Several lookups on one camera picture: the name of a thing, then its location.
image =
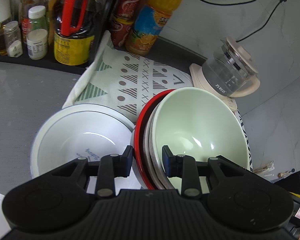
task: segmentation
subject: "glass kettle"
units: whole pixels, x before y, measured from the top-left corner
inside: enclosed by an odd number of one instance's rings
[[[260,86],[257,69],[250,54],[232,38],[227,37],[223,45],[202,65],[202,73],[209,85],[225,97],[243,97]],[[247,82],[251,85],[240,88]]]

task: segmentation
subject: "kitchen counter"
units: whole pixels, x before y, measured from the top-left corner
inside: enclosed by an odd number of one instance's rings
[[[186,73],[205,59],[158,39],[147,58]],[[0,62],[0,193],[31,179],[30,150],[41,125],[61,109],[80,75]]]

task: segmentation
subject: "bowl rim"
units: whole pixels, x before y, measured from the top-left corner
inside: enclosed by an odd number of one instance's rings
[[[164,97],[166,97],[170,92],[172,92],[175,89],[168,89],[168,90],[164,90],[161,91],[160,93],[156,94],[155,96],[153,96],[146,104],[145,106],[142,108],[139,117],[137,119],[136,122],[136,126],[135,126],[135,132],[134,132],[134,153],[135,153],[135,159],[137,162],[137,167],[139,170],[139,173],[141,175],[141,178],[143,179],[143,182],[146,184],[146,186],[148,187],[148,189],[155,189],[154,185],[150,182],[150,179],[148,178],[145,168],[143,166],[142,163],[142,159],[140,156],[140,147],[143,145],[142,141],[143,141],[143,133],[142,133],[142,137],[140,136],[140,130],[145,129],[145,125],[147,123],[148,120],[145,120],[145,116],[146,114],[150,112],[150,114],[152,113],[153,109],[162,101],[162,99],[164,99]]]
[[[153,119],[152,119],[151,126],[150,126],[150,135],[152,134],[152,132],[153,132]],[[161,164],[160,158],[158,158],[158,155],[154,150],[154,143],[152,141],[151,136],[149,136],[149,152],[150,152],[150,157],[152,159],[155,173],[156,173],[159,181],[162,183],[162,185],[166,189],[174,189],[175,187],[172,185],[172,183],[168,179],[168,177],[164,171],[164,168]]]
[[[159,104],[157,104],[157,106],[154,108],[154,110],[152,111],[152,113],[148,119],[148,122],[146,123],[146,128],[145,128],[144,135],[143,135],[142,147],[143,147],[143,154],[145,155],[145,159],[146,159],[146,168],[151,177],[151,180],[153,181],[154,185],[158,189],[165,189],[164,185],[161,183],[160,179],[157,176],[155,167],[152,163],[152,159],[150,156],[150,138],[149,137],[150,137],[151,124],[152,124],[152,120],[153,120],[155,111],[159,107]]]
[[[246,142],[246,139],[245,139],[245,134],[242,130],[242,127],[240,126],[237,118],[235,117],[234,113],[229,109],[229,107],[220,99],[218,98],[217,96],[213,95],[212,93],[206,91],[206,90],[203,90],[201,88],[196,88],[196,87],[183,87],[183,88],[179,88],[179,89],[176,89],[174,90],[173,92],[169,93],[169,95],[167,95],[160,103],[159,107],[157,108],[157,111],[155,112],[154,114],[154,118],[152,120],[152,125],[151,125],[151,128],[152,130],[150,131],[150,136],[151,136],[151,139],[152,139],[152,147],[153,147],[153,150],[154,150],[154,154],[157,158],[157,162],[154,162],[154,164],[161,164],[161,160],[159,158],[159,154],[158,154],[158,149],[157,149],[157,144],[156,144],[156,129],[157,129],[157,121],[158,121],[158,116],[161,112],[161,109],[162,107],[164,106],[165,102],[167,100],[169,100],[169,98],[173,97],[175,94],[183,91],[183,90],[197,90],[197,91],[200,91],[202,93],[205,93],[209,96],[212,96],[214,98],[216,98],[217,100],[219,100],[219,102],[221,102],[225,108],[226,108],[226,111],[229,111],[231,112],[233,118],[236,120],[236,123],[238,124],[238,126],[240,127],[240,130],[241,130],[241,133],[242,133],[242,138],[243,140],[245,141],[245,150],[246,150],[246,155],[247,155],[247,158],[246,158],[246,166],[244,167],[245,169],[247,170],[250,170],[250,163],[249,163],[249,150],[248,150],[248,145],[247,145],[247,142]]]
[[[54,113],[43,123],[43,125],[39,128],[37,135],[35,136],[32,142],[31,152],[30,152],[30,173],[33,179],[40,175],[39,166],[38,166],[39,148],[49,128],[52,127],[52,125],[54,125],[61,118],[69,114],[73,114],[77,112],[85,112],[85,111],[107,114],[115,118],[119,122],[123,123],[131,132],[133,131],[134,124],[123,114],[108,106],[97,105],[97,104],[79,104],[79,105],[73,105],[73,106],[68,106],[66,108],[63,108],[60,111]]]

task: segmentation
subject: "green striped pattern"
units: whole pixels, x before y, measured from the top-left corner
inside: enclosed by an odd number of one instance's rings
[[[80,94],[80,96],[76,99],[76,102],[78,101],[82,101],[88,98],[95,98],[95,97],[99,97],[99,96],[103,96],[106,95],[107,93],[104,92],[102,89],[92,85],[91,83],[89,83],[86,88],[82,91],[82,93]]]
[[[112,67],[110,65],[105,64],[103,61],[101,61],[101,64],[98,64],[98,66],[96,67],[96,71],[102,71],[107,68],[112,68]]]
[[[114,48],[111,39],[108,41],[107,46],[109,46],[111,49]],[[104,53],[104,51],[102,52],[102,54],[101,54],[101,56],[98,60],[96,71],[102,71],[102,70],[105,70],[107,68],[112,68],[110,65],[107,65],[102,61],[103,53]]]
[[[111,41],[111,39],[109,39],[108,40],[108,43],[107,43],[107,45],[111,48],[111,49],[113,49],[114,47],[113,47],[113,43],[112,43],[112,41]]]

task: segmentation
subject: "orange juice bottle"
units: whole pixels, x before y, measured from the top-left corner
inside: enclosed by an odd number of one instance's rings
[[[129,33],[126,49],[134,54],[145,55],[149,52],[160,31],[167,23],[172,12],[182,0],[148,0],[140,10],[138,18]]]

